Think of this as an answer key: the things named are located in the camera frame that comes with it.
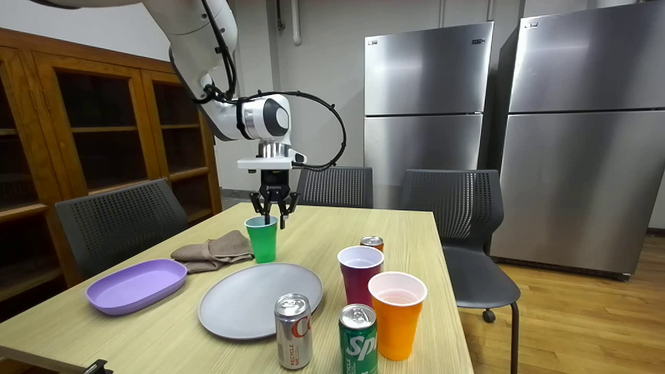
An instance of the wall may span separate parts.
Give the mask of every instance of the wall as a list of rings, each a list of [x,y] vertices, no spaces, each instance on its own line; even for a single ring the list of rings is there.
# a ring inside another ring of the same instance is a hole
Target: wall
[[[521,14],[569,13],[629,0],[300,0],[301,43],[291,41],[291,3],[276,32],[275,0],[230,0],[240,29],[236,65],[240,94],[304,90],[333,103],[347,123],[349,146],[338,165],[364,165],[364,38],[494,19],[492,66]],[[2,0],[0,27],[167,61],[168,41],[143,7],[56,11],[28,0]],[[292,101],[292,146],[322,162],[338,146],[327,111]],[[257,177],[235,169],[253,144],[215,146],[225,189],[255,189]],[[665,228],[665,180],[652,227]]]
[[[0,27],[168,61],[168,41],[142,4],[63,11],[2,0]]]

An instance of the plastic cup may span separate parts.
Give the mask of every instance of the plastic cup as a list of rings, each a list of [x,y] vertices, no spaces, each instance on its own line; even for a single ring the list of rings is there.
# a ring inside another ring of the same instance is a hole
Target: plastic cup
[[[377,353],[392,361],[412,356],[421,301],[428,288],[407,273],[380,273],[369,278],[377,326]]]
[[[253,216],[253,219],[245,220],[245,228],[249,236],[253,259],[257,264],[275,263],[275,258],[276,258],[276,219],[269,216],[269,222],[266,224],[263,216]]]
[[[345,278],[347,304],[371,305],[367,283],[380,273],[384,263],[383,251],[375,247],[352,245],[337,254],[340,274]]]

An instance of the cabinet door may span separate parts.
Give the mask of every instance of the cabinet door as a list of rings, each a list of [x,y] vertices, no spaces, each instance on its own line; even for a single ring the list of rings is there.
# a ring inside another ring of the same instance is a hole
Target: cabinet door
[[[51,241],[61,192],[26,87],[19,52],[0,49],[0,304],[57,281],[69,259]]]
[[[210,130],[175,75],[143,70],[143,83],[161,171],[198,222],[219,211]]]
[[[160,177],[138,70],[46,54],[35,65],[69,196]]]

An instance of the refrigerator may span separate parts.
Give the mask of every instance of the refrigerator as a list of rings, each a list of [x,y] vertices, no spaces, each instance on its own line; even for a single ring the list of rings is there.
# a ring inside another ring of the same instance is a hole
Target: refrigerator
[[[494,258],[629,278],[665,169],[665,3],[521,19],[501,49]]]
[[[364,153],[375,209],[405,169],[476,169],[492,23],[366,38]]]

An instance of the chair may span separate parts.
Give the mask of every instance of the chair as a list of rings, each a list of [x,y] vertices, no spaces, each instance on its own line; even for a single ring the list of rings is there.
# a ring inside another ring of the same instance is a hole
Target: chair
[[[56,214],[84,278],[187,228],[164,179],[57,202]]]
[[[301,171],[300,204],[371,209],[371,169],[333,167],[322,172]]]
[[[434,212],[436,228],[460,308],[477,308],[494,322],[491,308],[511,305],[511,372],[517,372],[520,289],[489,258],[489,243],[502,222],[497,171],[405,171],[401,206]]]

